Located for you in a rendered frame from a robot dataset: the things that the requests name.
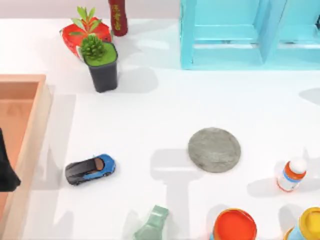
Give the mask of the yellow lidded can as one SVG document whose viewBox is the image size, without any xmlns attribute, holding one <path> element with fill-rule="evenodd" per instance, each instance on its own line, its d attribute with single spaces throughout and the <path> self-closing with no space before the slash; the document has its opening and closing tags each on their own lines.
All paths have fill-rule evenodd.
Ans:
<svg viewBox="0 0 320 240">
<path fill-rule="evenodd" d="M 320 207 L 306 209 L 283 240 L 320 240 Z"/>
</svg>

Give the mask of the pale green bottle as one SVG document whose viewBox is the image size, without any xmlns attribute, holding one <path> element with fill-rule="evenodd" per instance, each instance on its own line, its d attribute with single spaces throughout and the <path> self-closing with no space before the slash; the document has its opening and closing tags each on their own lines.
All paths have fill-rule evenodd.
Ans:
<svg viewBox="0 0 320 240">
<path fill-rule="evenodd" d="M 163 229 L 168 215 L 167 208 L 155 205 L 146 223 L 133 234 L 133 240 L 163 240 Z"/>
</svg>

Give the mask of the white and orange bottle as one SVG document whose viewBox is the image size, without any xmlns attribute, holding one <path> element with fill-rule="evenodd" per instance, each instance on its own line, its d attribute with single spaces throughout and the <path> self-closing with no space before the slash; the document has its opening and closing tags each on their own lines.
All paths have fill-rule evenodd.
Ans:
<svg viewBox="0 0 320 240">
<path fill-rule="evenodd" d="M 306 173 L 306 160 L 301 157 L 292 158 L 283 167 L 281 174 L 276 179 L 276 183 L 282 191 L 292 192 L 306 176 Z"/>
</svg>

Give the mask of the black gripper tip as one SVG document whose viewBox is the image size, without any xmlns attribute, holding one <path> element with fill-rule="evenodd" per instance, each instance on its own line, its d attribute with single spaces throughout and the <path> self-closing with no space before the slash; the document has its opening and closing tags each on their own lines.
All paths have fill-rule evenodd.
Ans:
<svg viewBox="0 0 320 240">
<path fill-rule="evenodd" d="M 0 128 L 0 192 L 14 192 L 20 185 L 21 180 L 10 164 L 3 131 Z"/>
</svg>

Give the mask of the dark red bottle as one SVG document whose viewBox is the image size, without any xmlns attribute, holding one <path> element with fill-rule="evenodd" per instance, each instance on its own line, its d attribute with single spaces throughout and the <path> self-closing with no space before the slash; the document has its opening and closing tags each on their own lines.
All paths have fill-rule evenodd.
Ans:
<svg viewBox="0 0 320 240">
<path fill-rule="evenodd" d="M 112 32 L 116 37 L 125 36 L 128 32 L 125 0 L 108 0 Z"/>
</svg>

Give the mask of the salmon shallow box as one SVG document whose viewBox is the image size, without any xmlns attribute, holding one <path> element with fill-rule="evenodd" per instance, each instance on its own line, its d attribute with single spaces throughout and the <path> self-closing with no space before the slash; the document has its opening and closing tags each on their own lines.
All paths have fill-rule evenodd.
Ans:
<svg viewBox="0 0 320 240">
<path fill-rule="evenodd" d="M 0 240 L 21 240 L 51 105 L 44 74 L 0 74 L 0 149 L 21 181 L 0 192 Z"/>
</svg>

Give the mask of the light blue rack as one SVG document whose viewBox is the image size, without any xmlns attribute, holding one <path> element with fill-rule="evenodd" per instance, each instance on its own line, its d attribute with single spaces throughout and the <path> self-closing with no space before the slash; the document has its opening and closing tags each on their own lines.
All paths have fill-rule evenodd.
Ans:
<svg viewBox="0 0 320 240">
<path fill-rule="evenodd" d="M 320 0 L 180 0 L 186 70 L 320 70 Z"/>
</svg>

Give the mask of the black plant pot with succulent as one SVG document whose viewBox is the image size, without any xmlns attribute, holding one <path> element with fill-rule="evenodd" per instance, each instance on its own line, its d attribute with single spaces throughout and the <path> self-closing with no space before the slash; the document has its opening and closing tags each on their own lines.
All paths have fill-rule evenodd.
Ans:
<svg viewBox="0 0 320 240">
<path fill-rule="evenodd" d="M 83 61 L 88 66 L 92 82 L 98 93 L 118 87 L 118 52 L 112 42 L 105 42 L 96 35 L 88 35 L 80 45 Z"/>
</svg>

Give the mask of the grey round coaster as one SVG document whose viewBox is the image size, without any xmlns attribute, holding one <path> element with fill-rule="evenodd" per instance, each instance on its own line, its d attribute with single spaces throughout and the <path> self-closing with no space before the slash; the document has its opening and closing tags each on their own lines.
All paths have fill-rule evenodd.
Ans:
<svg viewBox="0 0 320 240">
<path fill-rule="evenodd" d="M 206 127 L 194 133 L 187 145 L 190 160 L 208 173 L 225 173 L 234 168 L 242 155 L 238 139 L 229 131 Z"/>
</svg>

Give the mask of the orange lidded can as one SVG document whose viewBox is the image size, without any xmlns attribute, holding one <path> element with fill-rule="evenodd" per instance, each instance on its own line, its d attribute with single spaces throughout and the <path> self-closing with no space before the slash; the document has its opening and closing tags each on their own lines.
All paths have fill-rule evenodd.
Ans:
<svg viewBox="0 0 320 240">
<path fill-rule="evenodd" d="M 257 225 L 250 214 L 228 208 L 216 218 L 209 240 L 256 240 Z"/>
</svg>

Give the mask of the red plant pot with leaves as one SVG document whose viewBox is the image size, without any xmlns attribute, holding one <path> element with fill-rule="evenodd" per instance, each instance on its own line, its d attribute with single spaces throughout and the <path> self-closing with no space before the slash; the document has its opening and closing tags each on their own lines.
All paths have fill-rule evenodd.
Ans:
<svg viewBox="0 0 320 240">
<path fill-rule="evenodd" d="M 72 18 L 72 24 L 62 28 L 59 33 L 64 44 L 82 62 L 84 61 L 80 47 L 84 38 L 95 35 L 103 42 L 112 42 L 113 34 L 110 28 L 95 16 L 96 8 L 87 10 L 78 6 L 79 17 Z"/>
</svg>

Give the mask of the blue and black toy car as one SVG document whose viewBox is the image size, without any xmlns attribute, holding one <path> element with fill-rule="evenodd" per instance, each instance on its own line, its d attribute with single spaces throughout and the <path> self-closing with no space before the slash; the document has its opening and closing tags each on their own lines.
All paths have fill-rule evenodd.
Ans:
<svg viewBox="0 0 320 240">
<path fill-rule="evenodd" d="M 116 161 L 108 154 L 100 154 L 68 164 L 64 169 L 64 175 L 70 185 L 78 186 L 85 182 L 107 177 L 115 170 Z"/>
</svg>

